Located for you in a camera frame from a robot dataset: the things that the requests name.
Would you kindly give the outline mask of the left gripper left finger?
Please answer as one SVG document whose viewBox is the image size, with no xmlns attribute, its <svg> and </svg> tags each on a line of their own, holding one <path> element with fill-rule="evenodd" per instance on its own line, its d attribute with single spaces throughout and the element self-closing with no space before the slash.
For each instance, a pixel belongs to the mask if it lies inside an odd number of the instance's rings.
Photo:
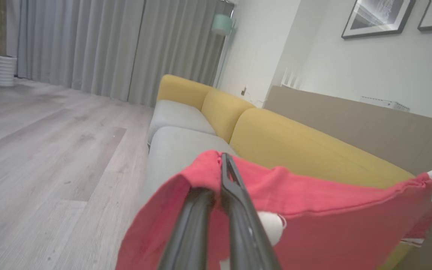
<svg viewBox="0 0 432 270">
<path fill-rule="evenodd" d="M 160 258 L 159 270 L 207 269 L 209 218 L 214 203 L 214 191 L 202 187 L 189 190 Z"/>
</svg>

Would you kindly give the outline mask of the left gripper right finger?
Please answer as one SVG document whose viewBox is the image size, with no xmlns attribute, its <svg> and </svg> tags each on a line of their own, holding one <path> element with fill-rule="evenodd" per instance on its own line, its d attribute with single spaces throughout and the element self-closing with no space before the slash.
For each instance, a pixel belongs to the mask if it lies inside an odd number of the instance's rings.
<svg viewBox="0 0 432 270">
<path fill-rule="evenodd" d="M 229 265 L 232 270 L 280 270 L 281 265 L 257 215 L 250 194 L 228 153 L 223 153 L 221 202 L 229 218 Z"/>
</svg>

